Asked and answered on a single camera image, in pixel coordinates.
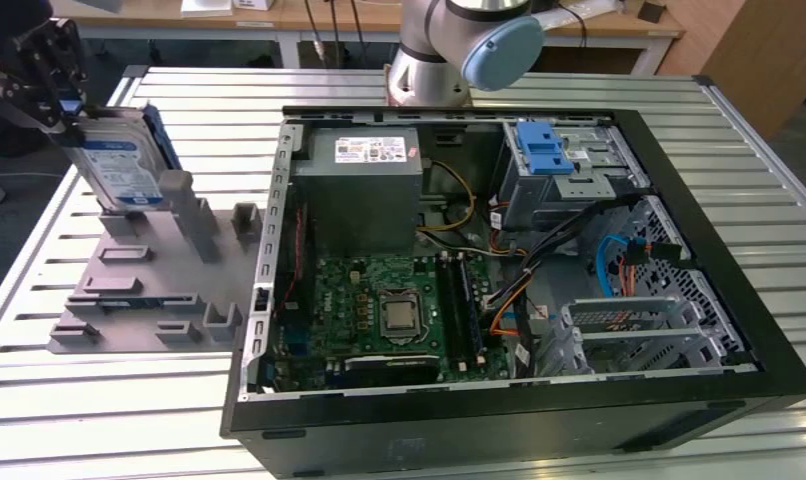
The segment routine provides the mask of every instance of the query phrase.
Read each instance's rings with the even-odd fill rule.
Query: aluminum extrusion table
[[[160,107],[213,208],[237,201],[262,207],[280,107],[379,105],[381,82],[377,71],[130,68],[110,104]],[[689,78],[532,74],[473,99],[480,106],[643,113],[806,363],[806,190],[716,89]],[[0,288],[0,479],[270,478],[218,437],[229,354],[57,356],[44,348],[102,230],[97,212],[72,169]],[[806,401],[665,452],[381,478],[545,475],[806,479]]]

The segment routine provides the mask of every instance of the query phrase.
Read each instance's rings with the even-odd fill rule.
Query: blue hard drive label
[[[89,141],[82,144],[89,165],[109,197],[126,205],[156,205],[162,195],[150,171],[140,164],[132,142]]]

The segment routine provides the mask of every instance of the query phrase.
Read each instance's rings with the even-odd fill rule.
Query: blue cable
[[[599,278],[599,287],[601,288],[601,294],[605,297],[613,296],[611,286],[607,283],[607,272],[604,266],[604,252],[607,250],[607,244],[609,242],[620,243],[627,247],[628,239],[625,237],[620,237],[619,235],[604,235],[604,238],[599,243],[599,247],[595,249],[595,275]]]

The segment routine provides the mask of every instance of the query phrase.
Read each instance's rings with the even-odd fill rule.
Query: desk
[[[380,71],[152,68],[150,101],[213,209],[262,208],[282,105],[381,105]],[[713,88],[689,77],[528,74],[476,106],[635,109],[806,363],[806,189]],[[70,168],[0,287],[0,480],[272,480],[218,437],[230,355],[45,350],[102,226]],[[383,474],[384,479],[806,480],[806,401],[673,450]]]
[[[341,41],[356,41],[352,7],[337,0],[337,27]],[[180,0],[124,0],[118,15],[77,4],[72,0],[52,0],[56,16],[72,18],[80,24],[85,38],[178,39],[178,40],[273,40],[281,50],[284,68],[299,68],[300,41],[312,41],[313,33],[301,0],[276,0],[265,12],[234,9],[229,17],[180,17]],[[329,5],[309,0],[311,11],[323,40],[333,40]],[[659,23],[636,18],[640,0],[628,0],[628,13],[607,13],[585,21],[587,44],[591,48],[641,50],[632,74],[652,75],[657,70],[669,44],[683,32],[668,13]],[[400,7],[357,2],[364,41],[397,43]],[[580,26],[567,25],[548,31],[544,46],[575,47],[580,41]]]

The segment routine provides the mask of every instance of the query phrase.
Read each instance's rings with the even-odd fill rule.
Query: cpu socket
[[[420,295],[413,288],[388,288],[379,293],[379,334],[393,344],[420,335]]]

